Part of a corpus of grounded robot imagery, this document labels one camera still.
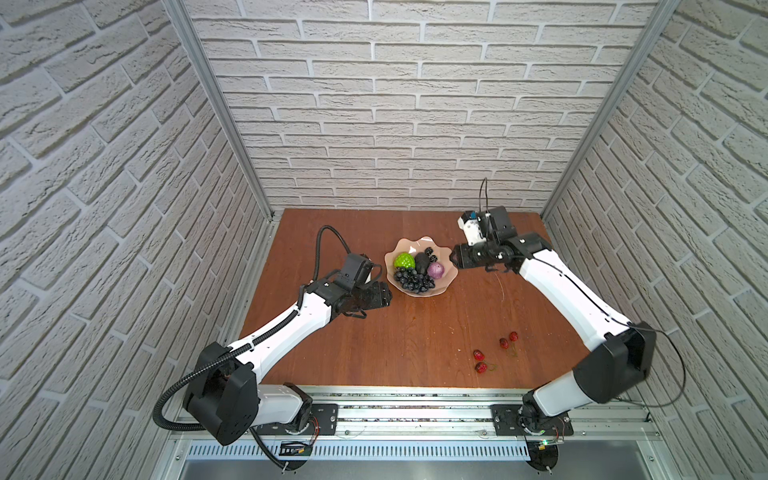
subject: black motor housing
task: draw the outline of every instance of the black motor housing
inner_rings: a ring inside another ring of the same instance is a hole
[[[211,343],[200,352],[195,369],[229,351]],[[184,394],[184,409],[221,445],[229,445],[248,431],[259,412],[257,383],[253,364],[231,359],[190,382]]]

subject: fruit bowl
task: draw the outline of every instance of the fruit bowl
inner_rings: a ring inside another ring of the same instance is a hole
[[[395,280],[395,272],[397,271],[395,268],[395,258],[403,252],[416,255],[419,252],[423,252],[427,247],[431,247],[434,250],[433,255],[437,256],[437,261],[443,265],[445,272],[443,272],[440,278],[435,279],[435,288],[431,290],[427,290],[424,293],[405,290],[402,288],[402,285],[400,285],[400,282]],[[400,290],[405,295],[420,297],[439,295],[448,289],[448,285],[450,285],[453,279],[455,279],[458,275],[458,268],[456,268],[456,265],[451,263],[451,260],[449,259],[450,255],[450,248],[438,247],[435,245],[435,241],[430,237],[421,237],[416,241],[408,240],[407,238],[401,238],[397,243],[397,247],[395,247],[392,252],[389,252],[384,256],[384,262],[386,264],[386,278],[393,286],[395,286],[397,290]]]

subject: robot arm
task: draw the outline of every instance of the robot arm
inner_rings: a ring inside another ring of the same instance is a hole
[[[459,269],[484,266],[493,271],[503,263],[506,271],[538,288],[590,350],[570,372],[524,396],[520,418],[528,433],[540,435],[558,415],[591,402],[605,403],[647,378],[655,332],[645,323],[633,325],[605,303],[540,235],[518,235],[504,207],[465,212],[458,225],[467,238],[451,254]]]
[[[197,359],[196,372],[184,395],[184,408],[221,445],[229,445],[252,425],[282,423],[293,431],[309,421],[312,399],[293,384],[259,386],[270,369],[308,335],[338,315],[365,318],[366,310],[388,306],[392,294],[374,279],[374,264],[350,253],[340,271],[301,289],[300,299],[259,328],[224,347],[207,346]],[[213,368],[212,363],[231,356]],[[163,419],[155,419],[161,425]],[[171,422],[164,428],[178,426]]]

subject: black cable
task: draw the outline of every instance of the black cable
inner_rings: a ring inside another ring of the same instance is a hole
[[[341,241],[341,244],[344,246],[344,250],[346,250],[348,254],[352,252],[337,229],[330,225],[323,225],[320,230],[317,231],[317,240],[315,241],[315,273],[312,275],[312,281],[317,280],[317,274],[320,272],[320,241],[323,239],[323,232],[326,230],[331,230],[339,238],[339,241]]]
[[[248,430],[250,430],[250,434],[253,435],[253,439],[256,440],[256,444],[258,444],[261,451],[264,452],[264,455],[266,455],[266,457],[280,470],[283,470],[284,472],[292,472],[293,470],[298,469],[301,465],[304,465],[304,462],[298,466],[291,466],[291,462],[283,462],[275,455],[273,455],[272,452],[270,452],[270,450],[266,447],[266,445],[264,445],[264,441],[261,439],[259,434],[256,433],[256,427],[250,427]]]
[[[152,419],[154,420],[155,424],[157,424],[157,426],[162,429],[171,430],[174,432],[197,432],[200,430],[205,430],[205,427],[203,427],[199,423],[179,423],[179,422],[172,422],[171,420],[166,419],[163,416],[163,407],[165,407],[165,404],[168,402],[168,400],[170,400],[170,398],[174,396],[174,393],[181,390],[186,384],[196,379],[198,376],[204,374],[208,370],[216,368],[220,365],[223,365],[225,362],[240,355],[241,353],[247,352],[248,350],[252,349],[254,346],[270,338],[272,335],[279,332],[280,329],[282,329],[285,325],[288,325],[291,322],[291,320],[296,318],[297,314],[298,314],[298,311],[294,310],[293,312],[289,313],[288,316],[285,317],[280,323],[278,323],[271,329],[267,330],[266,332],[262,333],[255,339],[253,339],[251,343],[246,343],[245,345],[241,346],[239,349],[225,353],[224,355],[215,359],[213,362],[210,362],[205,366],[195,370],[194,372],[181,377],[181,380],[174,383],[172,386],[170,386],[168,390],[163,392],[163,395],[161,395],[160,398],[157,399],[157,403],[154,404],[154,408],[152,409]]]
[[[154,408],[152,409],[152,419],[154,420],[155,424],[157,424],[158,427],[165,430],[171,430],[174,432],[197,432],[200,430],[205,430],[205,427],[203,427],[199,423],[179,423],[179,422],[172,422],[169,419],[166,419],[163,416],[163,407],[165,407],[165,404],[170,400],[172,396],[174,396],[174,393],[181,390],[186,384],[191,382],[193,379],[197,378],[198,376],[202,375],[203,373],[207,372],[208,370],[218,367],[219,365],[222,365],[232,359],[233,357],[236,357],[240,355],[241,353],[245,353],[248,350],[250,350],[251,346],[250,344],[245,344],[241,346],[237,350],[233,350],[232,352],[228,352],[219,358],[215,359],[213,362],[210,362],[206,364],[203,368],[195,370],[194,372],[185,375],[181,377],[181,380],[174,383],[168,390],[163,392],[163,395],[160,396],[159,399],[157,399],[157,403],[154,404]]]
[[[533,260],[538,260],[539,262],[542,262],[544,265],[549,265],[549,266],[550,266],[550,267],[552,267],[553,269],[557,270],[557,271],[558,271],[558,272],[559,272],[559,273],[560,273],[562,276],[564,276],[565,278],[567,278],[567,279],[568,279],[568,281],[570,281],[571,283],[573,283],[573,284],[574,284],[574,286],[575,286],[575,287],[578,289],[578,291],[580,291],[582,295],[586,296],[586,297],[587,297],[587,299],[588,299],[590,302],[592,302],[592,304],[593,304],[593,305],[595,305],[595,306],[598,308],[598,310],[600,310],[600,311],[603,313],[603,315],[605,315],[606,317],[610,318],[611,320],[613,320],[614,322],[618,323],[619,325],[623,325],[623,326],[626,326],[627,328],[631,328],[631,329],[635,329],[635,330],[642,330],[642,331],[644,331],[644,332],[656,332],[656,333],[660,333],[660,334],[662,334],[662,335],[666,336],[666,337],[667,337],[667,340],[669,340],[669,341],[670,341],[670,344],[672,345],[672,348],[674,349],[674,352],[677,354],[677,358],[678,358],[678,359],[680,359],[680,367],[683,369],[683,378],[682,378],[682,382],[680,383],[680,391],[679,391],[679,392],[677,392],[677,395],[675,395],[675,397],[674,397],[672,400],[670,400],[669,402],[666,402],[666,403],[661,403],[661,404],[659,404],[659,405],[648,405],[647,403],[643,403],[643,402],[633,402],[632,400],[624,400],[624,399],[622,399],[622,400],[621,400],[622,402],[631,403],[631,404],[633,404],[633,405],[643,406],[643,407],[646,407],[646,408],[657,409],[657,408],[661,408],[661,407],[670,406],[670,405],[672,405],[673,403],[675,403],[677,400],[679,400],[681,396],[683,396],[683,392],[685,391],[685,383],[686,383],[686,381],[687,381],[687,377],[688,377],[688,375],[687,375],[687,371],[686,371],[686,369],[685,369],[685,360],[683,360],[683,355],[680,353],[680,350],[677,348],[677,345],[675,345],[675,343],[672,341],[672,339],[670,338],[670,336],[669,336],[669,335],[667,335],[667,332],[664,332],[663,330],[657,330],[657,329],[654,329],[654,328],[645,328],[645,327],[642,327],[642,326],[635,326],[634,324],[630,324],[630,323],[622,323],[622,322],[619,322],[619,321],[618,321],[618,320],[616,320],[616,319],[615,319],[615,318],[614,318],[612,315],[609,315],[609,314],[608,314],[608,313],[607,313],[605,310],[603,310],[603,309],[602,309],[602,308],[601,308],[599,305],[597,305],[597,304],[596,304],[596,302],[595,302],[594,300],[592,300],[592,297],[590,297],[589,295],[587,295],[587,293],[586,293],[585,291],[583,291],[583,290],[581,289],[581,287],[580,287],[580,286],[579,286],[579,285],[578,285],[578,284],[577,284],[575,281],[573,281],[573,279],[572,279],[572,278],[570,278],[568,275],[566,275],[565,273],[563,273],[563,271],[562,271],[562,270],[560,270],[560,269],[559,269],[559,268],[557,268],[556,266],[552,265],[551,263],[549,263],[549,262],[545,262],[545,261],[543,261],[543,260],[541,260],[541,259],[538,259],[538,258],[536,258],[536,257],[534,257],[534,258],[533,258]]]
[[[482,212],[482,186],[485,184],[485,210],[488,211],[488,177],[480,182],[480,191],[478,192],[478,215]]]

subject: purple onion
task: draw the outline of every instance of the purple onion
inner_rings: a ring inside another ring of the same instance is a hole
[[[427,267],[427,273],[430,277],[437,280],[445,273],[445,267],[438,262],[432,262]]]

